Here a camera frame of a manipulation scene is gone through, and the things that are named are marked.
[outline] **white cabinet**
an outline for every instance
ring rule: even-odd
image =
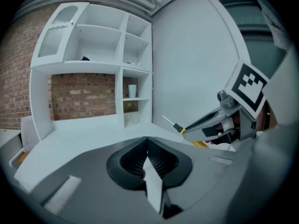
[[[138,78],[140,123],[151,123],[151,38],[151,24],[132,14],[83,2],[61,4],[44,27],[31,61],[30,105],[40,141],[53,130],[46,84],[54,74],[115,74],[116,114],[110,122],[123,128],[129,119],[123,113],[122,78]]]

